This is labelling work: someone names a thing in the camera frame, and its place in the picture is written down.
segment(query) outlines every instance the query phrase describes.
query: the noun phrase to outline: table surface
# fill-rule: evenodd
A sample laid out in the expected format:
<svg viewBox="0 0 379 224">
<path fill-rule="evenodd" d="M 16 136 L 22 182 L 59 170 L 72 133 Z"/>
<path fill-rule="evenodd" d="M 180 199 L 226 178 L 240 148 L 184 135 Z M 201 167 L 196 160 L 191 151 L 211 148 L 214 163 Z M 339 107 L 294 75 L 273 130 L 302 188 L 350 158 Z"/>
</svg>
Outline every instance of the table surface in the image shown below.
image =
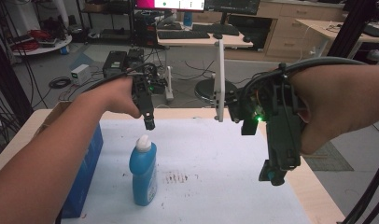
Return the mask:
<svg viewBox="0 0 379 224">
<path fill-rule="evenodd" d="M 210 38 L 207 39 L 159 39 L 158 44 L 163 46 L 214 46 L 218 41 L 213 37 L 212 34 L 209 34 Z M 243 41 L 244 35 L 223 35 L 222 41 L 224 43 L 224 47 L 227 48 L 246 48 L 252 47 L 253 43 L 246 43 Z"/>
<path fill-rule="evenodd" d="M 0 155 L 0 169 L 34 136 L 40 124 L 50 113 L 50 109 L 37 110 L 23 125 L 21 130 L 12 139 L 6 149 Z M 224 122 L 231 122 L 227 109 L 224 111 Z M 157 108 L 154 116 L 157 119 L 211 119 L 216 115 L 214 108 Z M 122 114 L 106 112 L 102 119 L 131 119 Z M 259 124 L 259 130 L 265 136 L 265 125 Z M 344 220 L 344 215 L 334 203 L 332 198 L 318 181 L 315 174 L 302 159 L 302 165 L 293 172 L 288 172 L 287 182 L 292 187 L 306 215 L 312 223 L 336 223 Z"/>
<path fill-rule="evenodd" d="M 338 33 L 332 32 L 327 30 L 327 28 L 332 25 L 336 26 L 338 24 L 343 24 L 343 22 L 337 22 L 337 21 L 310 21 L 310 20 L 299 20 L 297 19 L 298 22 L 308 26 L 310 29 L 315 30 L 316 32 L 320 33 L 324 37 L 328 39 L 335 39 Z M 368 42 L 368 43 L 379 43 L 379 37 L 373 37 L 369 35 L 362 34 L 360 38 L 358 39 L 359 42 Z"/>
</svg>

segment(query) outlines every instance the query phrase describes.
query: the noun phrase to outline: white bottle cap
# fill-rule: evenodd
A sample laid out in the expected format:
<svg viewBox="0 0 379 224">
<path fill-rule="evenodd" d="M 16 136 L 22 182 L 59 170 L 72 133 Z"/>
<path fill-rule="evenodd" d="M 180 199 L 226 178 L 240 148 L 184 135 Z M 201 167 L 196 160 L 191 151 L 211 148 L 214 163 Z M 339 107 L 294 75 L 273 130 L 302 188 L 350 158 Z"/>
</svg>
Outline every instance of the white bottle cap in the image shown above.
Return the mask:
<svg viewBox="0 0 379 224">
<path fill-rule="evenodd" d="M 148 135 L 143 134 L 136 142 L 136 148 L 140 152 L 147 152 L 151 149 L 151 141 L 148 139 Z"/>
</svg>

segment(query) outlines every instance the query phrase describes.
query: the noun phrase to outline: monitor screen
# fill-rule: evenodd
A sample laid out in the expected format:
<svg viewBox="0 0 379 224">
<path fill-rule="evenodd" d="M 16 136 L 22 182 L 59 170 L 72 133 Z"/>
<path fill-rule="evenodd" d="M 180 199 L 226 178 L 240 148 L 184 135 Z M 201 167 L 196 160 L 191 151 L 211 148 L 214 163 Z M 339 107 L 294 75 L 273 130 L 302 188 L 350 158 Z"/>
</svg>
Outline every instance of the monitor screen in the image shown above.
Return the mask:
<svg viewBox="0 0 379 224">
<path fill-rule="evenodd" d="M 204 0 L 134 0 L 135 9 L 204 11 Z"/>
<path fill-rule="evenodd" d="M 256 15 L 260 0 L 204 0 L 205 11 Z"/>
<path fill-rule="evenodd" d="M 343 11 L 350 12 L 353 10 L 353 7 L 355 6 L 356 0 L 347 0 L 344 4 Z M 379 7 L 375 8 L 375 11 L 372 15 L 372 21 L 379 21 Z"/>
</svg>

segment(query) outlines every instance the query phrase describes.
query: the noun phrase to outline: drawer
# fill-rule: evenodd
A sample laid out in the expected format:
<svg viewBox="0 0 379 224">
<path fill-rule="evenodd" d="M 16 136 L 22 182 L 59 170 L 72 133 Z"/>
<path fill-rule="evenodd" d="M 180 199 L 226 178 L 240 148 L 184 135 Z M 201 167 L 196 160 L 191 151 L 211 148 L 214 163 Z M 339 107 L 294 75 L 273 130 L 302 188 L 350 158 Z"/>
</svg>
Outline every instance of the drawer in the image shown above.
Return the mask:
<svg viewBox="0 0 379 224">
<path fill-rule="evenodd" d="M 282 4 L 260 2 L 257 16 L 264 18 L 278 18 L 281 8 Z"/>
<path fill-rule="evenodd" d="M 274 28 L 274 36 L 289 38 L 310 39 L 313 32 L 312 29 L 308 29 L 308 26 L 297 22 L 295 18 L 288 17 L 279 18 Z"/>
<path fill-rule="evenodd" d="M 309 52 L 305 46 L 307 46 L 306 39 L 274 37 L 271 40 L 266 55 L 300 59 L 302 51 L 302 57 L 308 58 Z"/>
<path fill-rule="evenodd" d="M 305 18 L 320 20 L 323 16 L 324 7 L 309 7 L 301 5 L 286 4 L 282 6 L 280 10 L 280 16 L 293 17 L 293 18 Z"/>
<path fill-rule="evenodd" d="M 323 12 L 323 21 L 344 21 L 344 12 L 341 8 L 326 7 Z"/>
</svg>

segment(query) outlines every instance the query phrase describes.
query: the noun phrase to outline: box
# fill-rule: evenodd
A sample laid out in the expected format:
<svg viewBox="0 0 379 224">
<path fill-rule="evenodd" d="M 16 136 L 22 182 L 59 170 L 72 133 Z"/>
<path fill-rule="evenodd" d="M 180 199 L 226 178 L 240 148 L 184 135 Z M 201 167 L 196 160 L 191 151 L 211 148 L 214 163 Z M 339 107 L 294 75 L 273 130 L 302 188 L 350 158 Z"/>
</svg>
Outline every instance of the box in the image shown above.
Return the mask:
<svg viewBox="0 0 379 224">
<path fill-rule="evenodd" d="M 37 130 L 35 135 L 43 132 L 50 124 L 56 120 L 70 106 L 71 102 L 59 102 L 50 112 L 47 118 Z M 88 190 L 91 185 L 96 163 L 103 146 L 103 136 L 100 124 L 96 127 L 88 147 L 87 154 L 79 167 L 76 179 L 63 205 L 63 218 L 80 217 L 82 208 L 87 198 Z"/>
<path fill-rule="evenodd" d="M 89 1 L 84 4 L 84 11 L 86 12 L 103 12 L 108 9 L 108 4 L 103 1 Z"/>
</svg>

